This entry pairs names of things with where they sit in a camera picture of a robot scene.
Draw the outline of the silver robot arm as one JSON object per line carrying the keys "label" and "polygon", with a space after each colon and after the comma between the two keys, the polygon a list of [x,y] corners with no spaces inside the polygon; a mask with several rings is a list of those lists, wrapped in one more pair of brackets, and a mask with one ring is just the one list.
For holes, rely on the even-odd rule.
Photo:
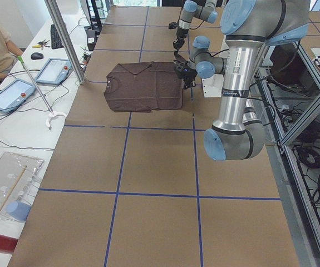
{"label": "silver robot arm", "polygon": [[198,18],[203,22],[214,23],[217,17],[216,1],[206,1],[204,6],[197,4],[195,1],[184,2],[178,21],[169,24],[169,29],[177,29],[176,40],[173,42],[175,60],[184,60],[178,54],[178,51],[185,43],[193,18]]}
{"label": "silver robot arm", "polygon": [[205,151],[215,161],[250,159],[261,152],[265,139],[263,124],[248,98],[262,50],[301,40],[308,32],[310,2],[229,1],[222,14],[216,12],[216,5],[216,1],[203,6],[186,1],[173,46],[175,50],[183,46],[194,18],[208,23],[219,19],[227,57],[212,56],[209,38],[197,36],[188,60],[175,57],[174,70],[185,87],[191,87],[196,76],[224,76],[219,116],[204,134]]}

